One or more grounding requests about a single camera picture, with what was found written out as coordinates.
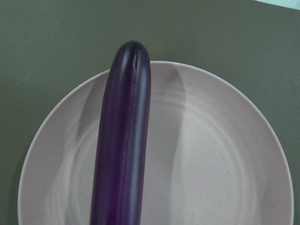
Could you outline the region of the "pink plate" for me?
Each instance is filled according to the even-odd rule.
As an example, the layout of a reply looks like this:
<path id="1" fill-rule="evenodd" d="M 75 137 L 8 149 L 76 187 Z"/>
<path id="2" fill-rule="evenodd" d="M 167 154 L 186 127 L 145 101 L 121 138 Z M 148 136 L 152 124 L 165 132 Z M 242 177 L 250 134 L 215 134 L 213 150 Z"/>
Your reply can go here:
<path id="1" fill-rule="evenodd" d="M 65 96 L 36 133 L 18 191 L 21 225 L 87 225 L 108 72 Z M 240 91 L 192 66 L 153 61 L 141 224 L 291 225 L 278 138 Z"/>

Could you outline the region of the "purple eggplant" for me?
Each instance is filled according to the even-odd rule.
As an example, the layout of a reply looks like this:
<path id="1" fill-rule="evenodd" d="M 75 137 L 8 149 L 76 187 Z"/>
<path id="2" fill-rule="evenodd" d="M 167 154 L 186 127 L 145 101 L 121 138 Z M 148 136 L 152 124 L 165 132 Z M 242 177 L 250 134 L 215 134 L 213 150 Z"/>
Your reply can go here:
<path id="1" fill-rule="evenodd" d="M 107 79 L 97 140 L 90 224 L 138 225 L 150 111 L 150 59 L 130 41 Z"/>

